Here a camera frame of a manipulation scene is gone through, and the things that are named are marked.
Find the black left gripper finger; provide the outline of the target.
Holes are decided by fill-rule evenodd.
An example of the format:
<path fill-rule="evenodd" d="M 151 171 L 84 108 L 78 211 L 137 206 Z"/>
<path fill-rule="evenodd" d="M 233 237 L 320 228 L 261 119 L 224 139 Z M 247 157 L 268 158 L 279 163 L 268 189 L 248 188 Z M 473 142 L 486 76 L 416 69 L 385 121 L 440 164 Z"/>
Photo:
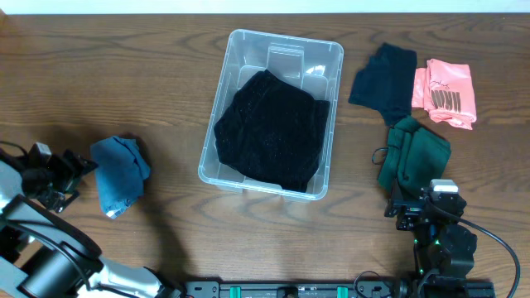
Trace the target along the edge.
<path fill-rule="evenodd" d="M 89 174 L 99 166 L 95 161 L 86 159 L 71 150 L 65 150 L 63 158 L 72 166 L 75 174 Z"/>
<path fill-rule="evenodd" d="M 80 193 L 78 190 L 74 190 L 72 193 L 70 193 L 69 198 L 66 197 L 66 194 L 57 190 L 47 190 L 43 195 L 41 195 L 41 204 L 47 210 L 61 213 L 79 196 Z"/>

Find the blue cloth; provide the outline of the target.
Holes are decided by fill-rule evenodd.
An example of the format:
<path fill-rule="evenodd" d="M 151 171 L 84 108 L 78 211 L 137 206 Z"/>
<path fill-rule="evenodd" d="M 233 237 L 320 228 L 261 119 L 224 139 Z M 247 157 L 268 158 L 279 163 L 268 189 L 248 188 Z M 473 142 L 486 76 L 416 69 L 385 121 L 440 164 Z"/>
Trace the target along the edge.
<path fill-rule="evenodd" d="M 132 137 L 98 141 L 91 145 L 90 155 L 98 165 L 94 176 L 100 208 L 107 217 L 116 219 L 144 196 L 151 168 Z"/>

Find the dark green garment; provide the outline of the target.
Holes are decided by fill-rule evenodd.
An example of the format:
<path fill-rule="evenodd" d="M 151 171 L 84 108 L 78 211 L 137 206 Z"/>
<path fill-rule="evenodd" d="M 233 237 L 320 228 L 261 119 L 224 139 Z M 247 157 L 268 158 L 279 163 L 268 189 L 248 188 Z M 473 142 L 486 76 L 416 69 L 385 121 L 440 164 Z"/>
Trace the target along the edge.
<path fill-rule="evenodd" d="M 440 179 L 451 157 L 451 144 L 410 116 L 388 131 L 386 157 L 378 183 L 391 191 L 393 182 L 416 199 L 431 180 Z"/>

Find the black knit garment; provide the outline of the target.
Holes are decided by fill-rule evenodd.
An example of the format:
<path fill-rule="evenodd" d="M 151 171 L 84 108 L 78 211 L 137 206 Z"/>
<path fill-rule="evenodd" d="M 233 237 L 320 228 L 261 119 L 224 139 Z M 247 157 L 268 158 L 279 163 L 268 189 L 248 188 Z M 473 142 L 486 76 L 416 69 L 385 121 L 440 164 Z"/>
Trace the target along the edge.
<path fill-rule="evenodd" d="M 319 167 L 330 102 L 258 71 L 214 125 L 219 161 L 284 190 L 305 192 Z"/>

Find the clear plastic storage bin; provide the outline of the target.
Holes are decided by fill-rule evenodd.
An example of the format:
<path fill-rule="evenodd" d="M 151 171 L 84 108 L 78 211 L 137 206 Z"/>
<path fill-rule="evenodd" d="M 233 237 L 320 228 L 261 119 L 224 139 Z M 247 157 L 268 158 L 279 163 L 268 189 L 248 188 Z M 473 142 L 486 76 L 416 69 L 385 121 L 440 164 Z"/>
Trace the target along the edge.
<path fill-rule="evenodd" d="M 200 179 L 221 190 L 239 193 L 245 190 L 266 192 L 301 202 L 322 199 L 328 191 L 330 179 L 343 60 L 344 49 L 337 42 L 245 29 L 233 31 L 229 35 L 198 165 Z M 214 144 L 214 125 L 233 102 L 236 92 L 262 70 L 268 70 L 280 80 L 306 91 L 314 99 L 330 104 L 318 169 L 309 180 L 305 192 L 284 190 L 280 185 L 248 178 L 219 161 Z"/>

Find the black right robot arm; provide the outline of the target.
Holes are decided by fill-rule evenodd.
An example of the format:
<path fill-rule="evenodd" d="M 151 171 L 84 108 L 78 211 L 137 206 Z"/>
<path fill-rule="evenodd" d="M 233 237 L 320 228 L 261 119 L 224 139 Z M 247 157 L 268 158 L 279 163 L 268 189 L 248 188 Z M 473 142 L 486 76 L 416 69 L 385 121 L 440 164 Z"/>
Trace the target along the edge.
<path fill-rule="evenodd" d="M 412 232 L 418 275 L 458 280 L 473 268 L 477 236 L 458 224 L 465 206 L 455 186 L 430 186 L 416 198 L 392 186 L 384 215 L 397 219 L 396 229 Z"/>

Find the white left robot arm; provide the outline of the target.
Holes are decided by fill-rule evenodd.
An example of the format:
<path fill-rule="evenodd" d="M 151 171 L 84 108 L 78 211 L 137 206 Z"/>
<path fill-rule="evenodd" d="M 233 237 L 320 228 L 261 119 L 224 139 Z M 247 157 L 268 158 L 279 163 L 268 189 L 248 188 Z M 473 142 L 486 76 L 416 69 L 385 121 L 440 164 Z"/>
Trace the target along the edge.
<path fill-rule="evenodd" d="M 184 297 L 182 284 L 145 267 L 102 256 L 85 233 L 60 218 L 99 163 L 35 143 L 1 152 L 1 288 L 14 297 Z"/>

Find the pink folded shirt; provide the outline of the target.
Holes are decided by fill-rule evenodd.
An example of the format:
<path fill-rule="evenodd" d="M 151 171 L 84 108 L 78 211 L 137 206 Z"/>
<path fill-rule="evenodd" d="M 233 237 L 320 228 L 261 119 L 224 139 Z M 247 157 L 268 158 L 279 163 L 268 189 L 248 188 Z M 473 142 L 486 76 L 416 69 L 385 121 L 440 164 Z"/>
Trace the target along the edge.
<path fill-rule="evenodd" d="M 434 123 L 472 130 L 477 120 L 470 67 L 430 59 L 415 72 L 412 107 L 427 111 Z"/>

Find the dark navy folded garment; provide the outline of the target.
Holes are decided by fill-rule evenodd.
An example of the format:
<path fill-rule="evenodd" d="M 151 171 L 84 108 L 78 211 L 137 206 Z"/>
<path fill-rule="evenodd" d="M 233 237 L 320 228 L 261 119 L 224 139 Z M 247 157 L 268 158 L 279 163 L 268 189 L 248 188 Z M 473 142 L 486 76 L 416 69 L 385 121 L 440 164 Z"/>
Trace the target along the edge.
<path fill-rule="evenodd" d="M 383 43 L 355 76 L 349 103 L 378 111 L 387 126 L 412 113 L 417 53 Z"/>

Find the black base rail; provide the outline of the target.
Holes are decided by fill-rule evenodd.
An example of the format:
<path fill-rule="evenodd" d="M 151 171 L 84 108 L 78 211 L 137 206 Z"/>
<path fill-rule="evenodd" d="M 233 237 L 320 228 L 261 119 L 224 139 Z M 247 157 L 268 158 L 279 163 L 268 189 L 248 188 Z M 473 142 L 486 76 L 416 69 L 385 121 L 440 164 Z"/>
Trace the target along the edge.
<path fill-rule="evenodd" d="M 180 298 L 495 298 L 487 281 L 408 281 L 375 277 L 347 282 L 272 283 L 188 281 Z"/>

